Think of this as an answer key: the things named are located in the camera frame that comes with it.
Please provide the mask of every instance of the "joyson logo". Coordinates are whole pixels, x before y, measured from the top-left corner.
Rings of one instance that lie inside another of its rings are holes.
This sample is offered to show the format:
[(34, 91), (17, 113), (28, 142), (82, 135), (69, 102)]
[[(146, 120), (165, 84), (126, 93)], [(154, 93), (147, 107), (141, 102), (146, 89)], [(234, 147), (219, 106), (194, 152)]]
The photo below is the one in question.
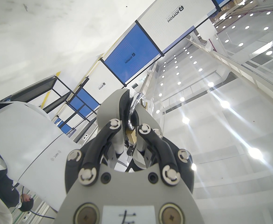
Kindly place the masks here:
[(170, 16), (168, 16), (167, 18), (168, 22), (171, 22), (171, 20), (175, 18), (183, 9), (184, 7), (182, 5), (177, 7), (175, 11)]
[(132, 53), (131, 56), (125, 61), (125, 64), (128, 63), (135, 55), (135, 53)]

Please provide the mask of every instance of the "cable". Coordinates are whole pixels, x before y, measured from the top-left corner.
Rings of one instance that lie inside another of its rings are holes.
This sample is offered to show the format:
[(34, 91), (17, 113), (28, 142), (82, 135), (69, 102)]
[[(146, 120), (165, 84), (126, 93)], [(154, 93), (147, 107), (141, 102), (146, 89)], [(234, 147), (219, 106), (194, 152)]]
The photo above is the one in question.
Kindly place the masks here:
[(53, 217), (50, 217), (50, 216), (45, 216), (45, 215), (41, 215), (41, 214), (38, 214), (38, 213), (35, 213), (34, 211), (30, 210), (33, 214), (35, 215), (38, 215), (38, 216), (41, 216), (41, 217), (44, 217), (44, 218), (49, 218), (49, 219), (55, 219)]

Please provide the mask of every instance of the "banner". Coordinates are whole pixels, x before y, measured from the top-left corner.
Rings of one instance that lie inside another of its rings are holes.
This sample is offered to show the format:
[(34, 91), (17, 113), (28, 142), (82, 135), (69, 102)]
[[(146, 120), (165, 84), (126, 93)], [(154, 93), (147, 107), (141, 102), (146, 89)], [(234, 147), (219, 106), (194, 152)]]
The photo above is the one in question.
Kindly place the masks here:
[(165, 52), (213, 12), (212, 0), (156, 0), (138, 21), (158, 48)]
[(158, 54), (156, 47), (135, 25), (108, 56), (105, 64), (125, 83)]

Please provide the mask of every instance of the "recessed light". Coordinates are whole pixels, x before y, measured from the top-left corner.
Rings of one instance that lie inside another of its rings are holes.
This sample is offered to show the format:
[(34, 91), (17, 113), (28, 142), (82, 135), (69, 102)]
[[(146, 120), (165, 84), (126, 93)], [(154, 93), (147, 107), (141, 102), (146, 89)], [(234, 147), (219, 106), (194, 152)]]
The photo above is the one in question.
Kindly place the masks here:
[(224, 108), (224, 109), (228, 109), (230, 107), (230, 104), (228, 101), (221, 101), (220, 105)]
[(191, 168), (192, 168), (192, 171), (196, 171), (196, 165), (194, 163), (192, 163)]
[(188, 124), (188, 123), (189, 123), (189, 118), (183, 117), (182, 122), (183, 122), (184, 124)]
[(257, 149), (257, 148), (251, 148), (251, 147), (250, 147), (250, 148), (248, 149), (248, 153), (249, 153), (249, 155), (250, 155), (252, 158), (254, 158), (254, 159), (259, 159), (259, 160), (261, 160), (261, 159), (263, 158), (261, 151), (260, 151), (259, 149)]

